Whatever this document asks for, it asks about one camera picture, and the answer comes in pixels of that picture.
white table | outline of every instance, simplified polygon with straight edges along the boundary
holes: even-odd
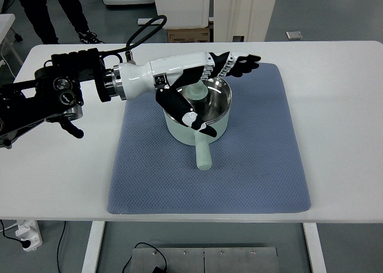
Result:
[[[39,45],[32,49],[17,81],[34,78],[34,71],[53,53],[91,47]],[[94,82],[89,81],[81,84],[84,117],[74,122],[85,132],[83,139],[73,138],[59,125],[44,123],[19,138],[11,150],[0,148],[0,217],[302,222],[307,229],[315,222],[383,222],[383,45],[373,41],[144,44],[133,55],[140,64],[172,54],[228,50],[257,54],[262,62],[278,66],[311,196],[309,210],[294,214],[109,214],[109,184],[125,102],[113,98],[101,103]],[[115,57],[107,59],[107,67],[115,63]],[[310,234],[308,238],[317,240],[317,233]]]

table leg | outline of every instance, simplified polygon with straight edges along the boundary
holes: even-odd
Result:
[[[23,65],[24,62],[23,62],[23,60],[21,59],[21,57],[19,56],[19,54],[16,52],[16,50],[14,49],[12,43],[9,42],[9,40],[8,40],[7,37],[4,38],[4,41],[5,41],[5,43],[10,47],[10,50],[11,50],[11,52],[13,53],[13,55],[15,56],[15,58],[17,59],[17,61],[18,61],[21,65]]]
[[[326,273],[321,241],[316,223],[303,223],[312,273]]]
[[[92,222],[82,273],[95,273],[97,270],[98,256],[101,249],[104,227],[105,221]]]

power adapter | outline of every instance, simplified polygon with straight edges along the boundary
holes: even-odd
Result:
[[[156,266],[153,270],[153,273],[166,273],[166,271]]]

light green saucepan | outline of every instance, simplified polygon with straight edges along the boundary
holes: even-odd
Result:
[[[212,166],[209,143],[224,134],[229,119],[232,91],[228,83],[220,78],[210,78],[190,86],[180,87],[179,93],[194,107],[198,116],[217,131],[216,137],[207,136],[179,124],[165,111],[165,120],[169,132],[181,143],[196,147],[196,163],[200,170]]]

electrical cable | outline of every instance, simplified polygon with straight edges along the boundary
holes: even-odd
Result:
[[[2,222],[2,220],[0,219],[0,222],[1,222],[1,226],[2,226],[2,235],[4,237],[6,237],[7,239],[10,239],[10,240],[15,240],[19,243],[22,244],[23,248],[28,248],[30,245],[31,245],[31,242],[29,240],[18,240],[16,238],[12,238],[12,237],[9,237],[9,236],[6,236],[5,235],[5,228],[4,228],[4,223]]]
[[[17,223],[15,223],[15,224],[13,224],[13,225],[11,225],[11,226],[5,228],[4,231],[6,231],[6,230],[8,230],[8,229],[11,229],[11,228],[13,228],[13,227],[15,227],[15,226],[17,226]]]
[[[161,20],[162,19],[162,22],[156,26],[155,29],[153,29],[151,32],[149,32],[149,34],[147,34],[146,36],[144,36],[143,38],[141,38],[139,41],[135,42],[134,44],[130,45],[130,43],[141,33],[143,32],[144,29],[146,29],[148,26],[152,25],[154,22],[158,21],[158,20]],[[168,19],[166,18],[166,16],[164,15],[159,15],[157,17],[153,17],[151,20],[149,20],[146,24],[144,24],[141,28],[138,29],[138,31],[136,31],[130,38],[129,40],[127,41],[126,43],[126,47],[123,47],[123,48],[120,48],[120,49],[117,49],[117,50],[108,50],[108,51],[100,51],[100,57],[101,58],[105,58],[107,56],[110,56],[110,55],[115,55],[115,54],[118,54],[118,53],[121,53],[123,51],[128,51],[128,50],[131,50],[137,46],[139,46],[140,44],[142,44],[144,41],[148,40],[149,38],[151,38],[153,35],[155,35],[166,23]]]
[[[64,228],[62,229],[62,233],[61,233],[61,237],[60,237],[59,245],[57,246],[56,261],[57,261],[57,270],[59,271],[59,273],[61,273],[61,271],[60,271],[60,265],[59,265],[59,250],[60,250],[60,243],[61,243],[62,237],[64,236],[65,227],[66,227],[66,221],[64,221]]]
[[[2,13],[2,14],[5,14],[5,12],[6,12],[6,11],[13,5],[14,2],[15,2],[15,0],[13,0],[12,3],[11,3],[9,6],[7,6],[7,7],[5,8],[5,10],[2,11],[1,13]]]
[[[145,244],[145,245],[147,245],[147,246],[149,246],[149,247],[151,247],[151,248],[157,250],[158,253],[161,254],[161,256],[163,257],[163,260],[165,261],[165,267],[163,268],[163,270],[166,272],[166,270],[168,269],[168,263],[167,263],[167,261],[166,261],[165,256],[161,253],[161,251],[158,250],[155,246],[150,245],[149,243],[146,243],[146,242],[139,242],[139,243],[136,244],[136,246],[134,246],[134,248],[137,248],[137,246],[139,246],[139,245],[141,245],[141,244]],[[129,262],[130,262],[131,260],[132,260],[132,255],[130,255],[129,260],[127,261],[127,263],[125,264],[124,268],[122,269],[122,273],[124,273],[124,271],[125,271],[127,265],[129,264]]]
[[[11,69],[9,63],[7,62],[7,60],[5,59],[5,57],[2,55],[2,51],[3,51],[3,49],[4,49],[4,46],[5,46],[5,41],[4,41],[3,44],[2,44],[1,51],[0,51],[0,55],[1,55],[2,59],[4,60],[4,62],[7,64],[8,68],[10,69],[10,72],[11,72],[11,74],[13,75],[13,77],[16,78],[16,76],[15,76],[15,75],[13,74],[13,72],[12,72],[12,69]]]
[[[47,63],[49,63],[49,62],[52,62],[52,60],[49,59],[49,60],[47,60],[46,62],[44,62],[44,67],[47,67]]]

